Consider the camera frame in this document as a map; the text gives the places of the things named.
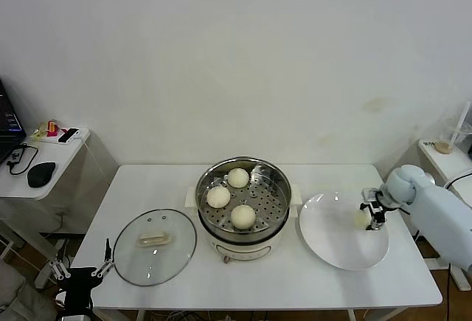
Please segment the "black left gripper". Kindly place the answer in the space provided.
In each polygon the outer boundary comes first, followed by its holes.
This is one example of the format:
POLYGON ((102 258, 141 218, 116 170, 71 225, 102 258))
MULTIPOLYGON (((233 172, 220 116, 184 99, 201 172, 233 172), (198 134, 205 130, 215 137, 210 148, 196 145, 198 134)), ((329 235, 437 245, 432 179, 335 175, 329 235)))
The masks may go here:
POLYGON ((98 287, 110 269, 114 266, 110 241, 105 241, 105 256, 103 264, 97 268, 71 268, 69 271, 62 260, 49 262, 50 269, 60 288, 66 292, 64 306, 66 312, 91 312, 93 301, 91 291, 98 287))

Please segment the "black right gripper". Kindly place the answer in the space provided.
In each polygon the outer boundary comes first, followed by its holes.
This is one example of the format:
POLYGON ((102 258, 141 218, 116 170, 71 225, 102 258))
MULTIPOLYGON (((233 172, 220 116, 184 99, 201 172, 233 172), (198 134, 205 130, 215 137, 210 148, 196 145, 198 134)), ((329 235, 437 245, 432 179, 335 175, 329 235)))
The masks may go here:
MULTIPOLYGON (((362 202, 360 205, 360 210, 364 211, 365 209, 369 210, 384 210, 384 206, 382 205, 379 194, 380 190, 376 188, 364 188, 361 192, 362 195, 362 202)), ((376 223, 370 222, 366 230, 368 231, 375 231, 376 230, 376 223)))

